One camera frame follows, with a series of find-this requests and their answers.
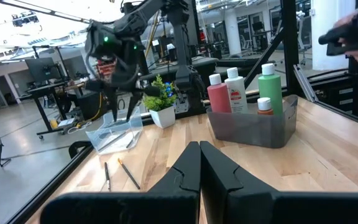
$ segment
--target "potted plant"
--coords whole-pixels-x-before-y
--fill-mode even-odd
[[[166,128],[175,123],[173,104],[177,99],[172,83],[163,83],[160,75],[152,82],[152,86],[160,89],[160,96],[146,96],[145,106],[149,109],[154,123],[160,128]]]

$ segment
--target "ceiling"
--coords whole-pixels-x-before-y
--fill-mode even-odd
[[[33,9],[36,9],[38,6],[55,12],[64,13],[68,17],[75,16],[82,19],[94,19],[103,22],[115,21],[123,16],[119,10],[121,5],[120,0],[115,0],[114,3],[111,3],[109,0],[3,1],[18,5],[28,3],[33,5],[30,6]],[[218,10],[224,6],[247,7],[249,4],[251,5],[252,3],[264,1],[266,0],[196,0],[196,6],[199,13],[202,11],[203,19],[207,19],[208,17],[214,15],[214,12],[210,11],[213,10],[213,7],[216,7]],[[0,46],[83,46],[83,42],[86,37],[85,33],[82,31],[87,28],[87,24],[36,12],[35,15],[37,16],[39,22],[30,22],[28,24],[24,24],[22,27],[15,27],[12,22],[12,15],[21,15],[24,12],[29,13],[28,10],[0,3]],[[0,62],[32,56],[33,53],[31,48],[0,48]]]

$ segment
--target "green plant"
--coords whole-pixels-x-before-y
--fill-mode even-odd
[[[173,90],[175,89],[173,83],[163,83],[160,75],[157,75],[156,78],[157,79],[152,82],[152,86],[160,89],[160,96],[146,96],[144,103],[147,109],[160,111],[172,106],[176,101],[177,96],[173,93]]]

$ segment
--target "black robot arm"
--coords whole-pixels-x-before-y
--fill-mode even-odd
[[[89,56],[97,59],[115,57],[116,68],[109,83],[101,81],[90,82],[88,89],[103,91],[112,109],[114,120],[117,119],[117,91],[131,92],[132,97],[129,103],[127,120],[137,102],[142,98],[143,93],[158,96],[159,91],[148,86],[145,89],[135,87],[139,79],[139,61],[143,55],[144,46],[139,36],[143,34],[149,19],[161,10],[162,16],[167,15],[172,23],[176,48],[178,54],[178,71],[175,84],[179,90],[189,90],[193,86],[199,88],[200,95],[203,95],[203,83],[191,66],[190,51],[188,48],[188,31],[186,23],[188,20],[188,4],[184,0],[146,0],[133,8],[131,12],[119,20],[103,24],[102,22],[91,21],[88,27],[88,36],[85,43],[87,51],[86,66],[93,72],[89,65]]]

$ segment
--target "bottle cap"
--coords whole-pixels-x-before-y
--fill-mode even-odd
[[[268,63],[262,65],[262,74],[263,75],[273,75],[274,74],[274,64]]]
[[[221,74],[213,74],[209,76],[209,82],[211,85],[218,85],[222,83]]]
[[[227,77],[229,78],[237,78],[239,76],[239,71],[237,68],[229,68],[227,70]]]
[[[258,99],[258,109],[259,110],[270,110],[272,109],[272,104],[269,97],[262,97]]]

